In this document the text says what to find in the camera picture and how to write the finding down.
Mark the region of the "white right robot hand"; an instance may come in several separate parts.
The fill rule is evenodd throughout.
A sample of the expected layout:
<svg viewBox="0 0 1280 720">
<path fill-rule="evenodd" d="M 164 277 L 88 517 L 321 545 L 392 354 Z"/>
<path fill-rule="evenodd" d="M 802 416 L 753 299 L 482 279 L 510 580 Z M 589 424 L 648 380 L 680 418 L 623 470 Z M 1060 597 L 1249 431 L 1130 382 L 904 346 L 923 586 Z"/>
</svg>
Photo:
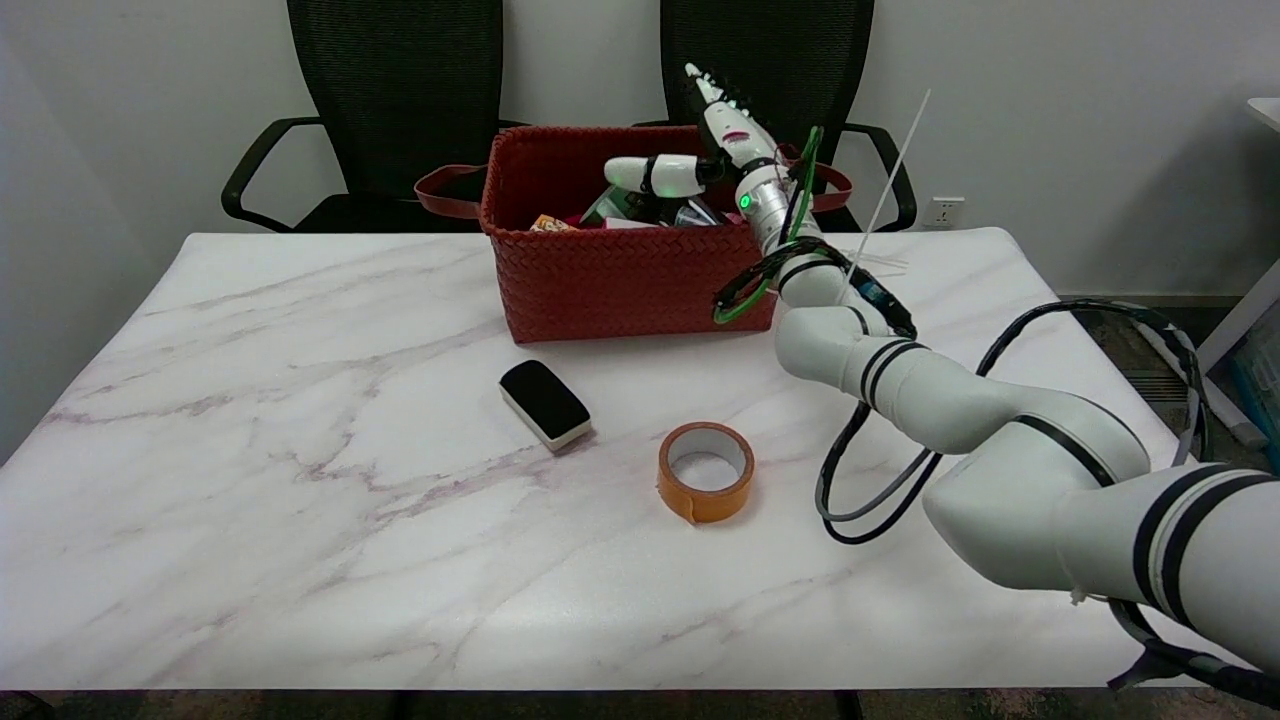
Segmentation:
<svg viewBox="0 0 1280 720">
<path fill-rule="evenodd" d="M 740 99 L 710 72 L 692 63 L 684 67 L 684 73 L 707 152 L 612 158 L 604 164 L 605 181 L 658 199 L 690 199 L 721 181 L 739 183 L 759 170 L 780 170 L 777 142 Z"/>
</svg>

